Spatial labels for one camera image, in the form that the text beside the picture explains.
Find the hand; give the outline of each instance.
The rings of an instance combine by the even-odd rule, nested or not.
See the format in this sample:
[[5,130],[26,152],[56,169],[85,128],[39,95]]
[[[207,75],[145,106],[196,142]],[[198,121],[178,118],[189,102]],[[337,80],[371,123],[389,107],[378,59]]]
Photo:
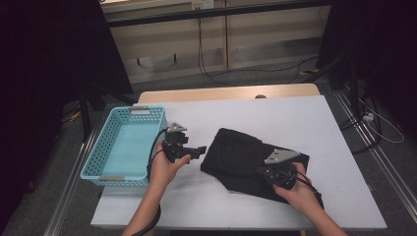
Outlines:
[[[293,163],[298,172],[305,175],[306,170],[302,163]],[[308,182],[310,179],[306,179],[303,175],[297,174],[297,177]],[[294,187],[291,190],[286,190],[273,185],[275,192],[285,198],[294,208],[305,213],[310,207],[320,207],[319,202],[316,199],[313,191],[305,184],[300,181],[296,181]]]
[[165,189],[166,186],[174,179],[177,171],[190,162],[191,155],[187,154],[176,162],[171,163],[162,151],[162,142],[156,145],[156,152],[158,154],[153,159],[150,170],[150,187],[158,187]]

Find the black cloth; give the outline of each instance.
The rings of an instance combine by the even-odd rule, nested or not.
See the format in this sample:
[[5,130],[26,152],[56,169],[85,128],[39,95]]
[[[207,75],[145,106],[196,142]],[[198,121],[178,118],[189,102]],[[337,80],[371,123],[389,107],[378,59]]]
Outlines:
[[[264,177],[256,172],[265,167],[265,159],[275,149],[286,149],[264,144],[255,137],[221,128],[208,149],[201,170],[216,177],[229,191],[269,199],[288,204],[288,201],[275,193]],[[309,156],[300,154],[279,163],[282,171],[288,170],[292,162],[301,162],[307,169]]]

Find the bare arm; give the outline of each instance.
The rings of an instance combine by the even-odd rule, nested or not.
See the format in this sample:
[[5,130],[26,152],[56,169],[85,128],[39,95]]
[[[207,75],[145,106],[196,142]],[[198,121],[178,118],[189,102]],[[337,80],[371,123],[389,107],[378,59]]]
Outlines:
[[[301,163],[293,163],[297,171],[305,174],[306,170]],[[298,174],[299,178],[305,179],[304,176]],[[285,198],[294,208],[302,212],[310,219],[319,233],[323,236],[347,235],[319,205],[316,196],[312,190],[305,184],[297,181],[291,190],[286,190],[273,185],[275,192]]]
[[[162,150],[161,143],[156,145],[156,151],[160,150]],[[122,236],[131,236],[153,221],[166,187],[174,179],[177,171],[190,159],[191,155],[186,155],[171,163],[163,151],[156,155],[152,162],[148,189]]]

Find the white tabletop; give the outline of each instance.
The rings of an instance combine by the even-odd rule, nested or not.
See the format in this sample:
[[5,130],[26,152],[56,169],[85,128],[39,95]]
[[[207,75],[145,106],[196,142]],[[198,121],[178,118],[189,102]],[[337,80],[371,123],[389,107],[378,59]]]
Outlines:
[[[208,146],[220,128],[236,130],[266,144],[310,155],[308,176],[323,194],[326,212],[344,229],[387,225],[323,96],[166,102],[168,123],[188,128],[186,147]],[[177,173],[161,202],[159,228],[309,229],[310,221],[291,206],[228,192],[200,170],[204,155]],[[106,187],[91,224],[124,227],[144,190]]]

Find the plastic basket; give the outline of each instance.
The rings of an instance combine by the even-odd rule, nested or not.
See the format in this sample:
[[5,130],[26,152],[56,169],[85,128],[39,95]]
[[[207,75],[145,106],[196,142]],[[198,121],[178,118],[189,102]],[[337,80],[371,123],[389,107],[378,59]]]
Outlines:
[[112,109],[83,167],[81,178],[99,186],[147,187],[150,148],[157,133],[166,127],[163,107]]

